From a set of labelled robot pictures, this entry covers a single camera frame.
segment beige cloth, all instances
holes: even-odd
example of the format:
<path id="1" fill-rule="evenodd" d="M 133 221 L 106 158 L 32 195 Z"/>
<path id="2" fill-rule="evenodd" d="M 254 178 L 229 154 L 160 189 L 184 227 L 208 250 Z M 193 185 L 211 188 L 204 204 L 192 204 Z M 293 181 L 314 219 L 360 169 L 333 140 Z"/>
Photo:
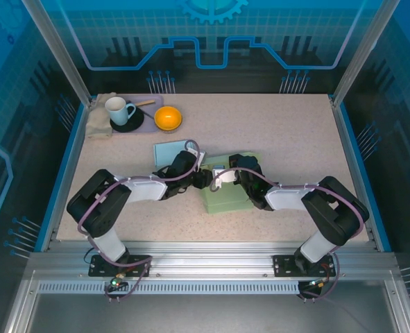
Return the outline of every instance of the beige cloth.
<path id="1" fill-rule="evenodd" d="M 86 137 L 108 138 L 112 136 L 109 113 L 105 108 L 105 103 L 117 94 L 99 94 L 96 98 L 95 108 L 89 113 L 86 123 Z"/>

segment blue gear logo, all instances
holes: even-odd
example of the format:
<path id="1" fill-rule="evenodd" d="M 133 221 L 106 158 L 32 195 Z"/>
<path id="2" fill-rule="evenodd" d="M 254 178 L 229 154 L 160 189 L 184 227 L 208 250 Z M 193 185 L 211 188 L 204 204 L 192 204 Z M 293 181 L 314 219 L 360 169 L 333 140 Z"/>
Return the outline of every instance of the blue gear logo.
<path id="1" fill-rule="evenodd" d="M 23 22 L 23 10 L 20 0 L 0 0 L 0 25 L 12 35 Z"/>
<path id="2" fill-rule="evenodd" d="M 191 19 L 214 24 L 215 21 L 223 23 L 225 19 L 232 19 L 235 13 L 240 14 L 241 7 L 248 5 L 248 0 L 179 0 L 178 5 Z"/>

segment black metal bracket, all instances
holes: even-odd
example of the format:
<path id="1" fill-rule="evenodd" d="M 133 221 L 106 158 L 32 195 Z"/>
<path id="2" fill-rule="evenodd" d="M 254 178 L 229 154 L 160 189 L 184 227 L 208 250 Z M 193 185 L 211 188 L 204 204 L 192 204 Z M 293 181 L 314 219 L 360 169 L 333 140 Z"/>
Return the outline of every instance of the black metal bracket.
<path id="1" fill-rule="evenodd" d="M 132 264 L 133 262 L 139 262 L 140 260 L 145 260 L 148 259 L 150 256 L 149 255 L 129 255 L 128 257 L 128 264 Z M 127 278 L 138 278 L 144 269 L 144 265 L 139 265 L 136 267 L 133 267 L 130 271 L 126 272 L 126 277 Z M 151 267 L 148 267 L 146 270 L 145 274 L 143 275 L 144 277 L 149 276 L 149 270 Z M 89 271 L 88 275 L 91 278 L 113 278 L 116 276 L 120 271 L 122 271 L 123 268 L 117 267 L 114 265 L 109 264 L 107 261 L 105 261 L 100 255 L 93 255 L 91 258 L 91 263 L 89 266 Z"/>
<path id="2" fill-rule="evenodd" d="M 327 276 L 327 271 L 323 268 L 322 264 L 328 265 L 328 273 L 331 278 L 336 275 L 334 262 L 330 255 L 324 256 L 318 263 L 314 264 L 306 274 L 296 266 L 294 255 L 273 256 L 274 276 L 276 278 L 324 278 Z"/>

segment white mug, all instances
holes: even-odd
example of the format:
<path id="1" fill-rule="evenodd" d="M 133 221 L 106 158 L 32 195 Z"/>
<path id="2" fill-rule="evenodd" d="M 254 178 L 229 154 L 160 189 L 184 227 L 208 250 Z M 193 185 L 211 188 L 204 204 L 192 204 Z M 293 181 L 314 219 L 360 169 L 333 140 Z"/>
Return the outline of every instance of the white mug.
<path id="1" fill-rule="evenodd" d="M 132 106 L 134 110 L 128 114 L 128 107 Z M 110 119 L 115 122 L 118 126 L 126 124 L 131 118 L 137 107 L 132 104 L 126 104 L 126 101 L 121 97 L 112 97 L 106 101 L 106 110 L 109 112 Z"/>

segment table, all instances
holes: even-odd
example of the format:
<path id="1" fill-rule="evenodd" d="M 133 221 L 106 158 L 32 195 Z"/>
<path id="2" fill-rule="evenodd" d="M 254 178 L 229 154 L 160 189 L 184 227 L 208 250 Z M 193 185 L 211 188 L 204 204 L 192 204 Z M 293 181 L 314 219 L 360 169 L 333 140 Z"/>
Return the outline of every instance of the table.
<path id="1" fill-rule="evenodd" d="M 113 135 L 85 139 L 68 200 L 99 169 L 120 176 L 155 170 L 153 145 L 194 139 L 209 156 L 253 151 L 274 181 L 296 185 L 331 175 L 354 193 L 351 175 L 324 94 L 165 94 L 183 123 L 174 133 Z M 281 210 L 210 215 L 199 190 L 169 200 L 125 205 L 115 223 L 124 241 L 304 241 L 316 230 L 307 212 Z M 67 212 L 58 239 L 84 239 Z M 368 241 L 364 230 L 352 241 Z"/>

